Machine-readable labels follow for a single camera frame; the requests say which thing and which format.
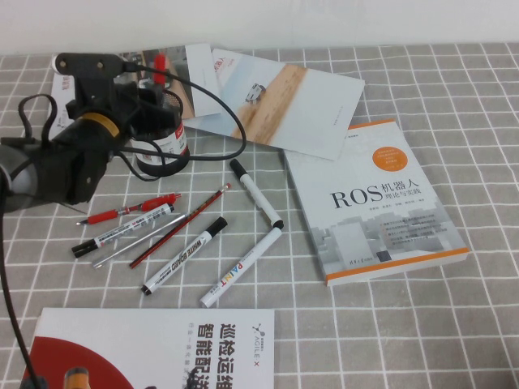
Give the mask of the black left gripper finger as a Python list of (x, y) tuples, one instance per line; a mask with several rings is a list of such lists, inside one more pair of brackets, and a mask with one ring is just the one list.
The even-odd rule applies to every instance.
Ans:
[(163, 107), (164, 97), (161, 88), (139, 88), (138, 97), (143, 103), (158, 108)]
[(141, 105), (135, 116), (136, 132), (160, 132), (176, 130), (182, 117), (177, 107), (165, 109), (155, 105)]

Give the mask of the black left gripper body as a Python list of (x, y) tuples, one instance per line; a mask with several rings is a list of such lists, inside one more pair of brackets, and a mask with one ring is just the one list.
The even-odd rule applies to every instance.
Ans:
[(66, 104), (72, 123), (65, 136), (133, 136), (139, 112), (135, 83), (75, 76), (74, 99)]

